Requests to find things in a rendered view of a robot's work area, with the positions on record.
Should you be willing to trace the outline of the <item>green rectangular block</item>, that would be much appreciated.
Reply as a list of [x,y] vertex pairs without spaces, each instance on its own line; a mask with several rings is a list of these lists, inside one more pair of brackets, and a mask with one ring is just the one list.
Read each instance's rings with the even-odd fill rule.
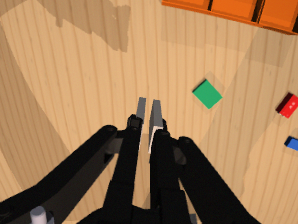
[[208,108],[213,107],[222,99],[219,92],[205,79],[192,93]]

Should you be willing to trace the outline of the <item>blue and white eraser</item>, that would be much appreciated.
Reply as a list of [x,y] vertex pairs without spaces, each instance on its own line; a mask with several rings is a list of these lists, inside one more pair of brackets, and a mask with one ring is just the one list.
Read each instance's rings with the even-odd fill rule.
[[289,136],[285,141],[284,145],[288,148],[298,151],[298,139]]

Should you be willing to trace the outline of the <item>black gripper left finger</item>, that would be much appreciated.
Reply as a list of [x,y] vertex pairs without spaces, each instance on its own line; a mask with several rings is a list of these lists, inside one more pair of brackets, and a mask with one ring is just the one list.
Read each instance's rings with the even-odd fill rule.
[[145,106],[139,97],[126,129],[104,125],[36,185],[0,202],[0,224],[62,224],[115,154],[97,224],[130,224]]

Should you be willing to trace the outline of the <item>orange three-compartment bin rack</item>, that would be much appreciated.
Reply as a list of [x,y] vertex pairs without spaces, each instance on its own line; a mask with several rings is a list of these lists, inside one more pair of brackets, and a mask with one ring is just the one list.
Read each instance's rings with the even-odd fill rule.
[[162,0],[162,5],[298,35],[298,0]]

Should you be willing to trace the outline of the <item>red 9v battery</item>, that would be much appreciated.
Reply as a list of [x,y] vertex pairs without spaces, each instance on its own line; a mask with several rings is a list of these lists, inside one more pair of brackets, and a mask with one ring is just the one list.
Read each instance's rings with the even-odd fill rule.
[[298,97],[288,92],[279,106],[275,109],[278,114],[289,118],[298,107]]

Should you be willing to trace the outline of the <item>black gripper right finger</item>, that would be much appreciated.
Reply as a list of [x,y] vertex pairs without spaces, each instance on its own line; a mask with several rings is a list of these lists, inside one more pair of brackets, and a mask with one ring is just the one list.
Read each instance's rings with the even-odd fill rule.
[[[170,136],[161,102],[155,99],[149,120],[148,153],[150,209],[159,208],[160,224],[191,224],[185,192],[202,224],[261,224],[191,138]],[[180,189],[179,180],[185,191]]]

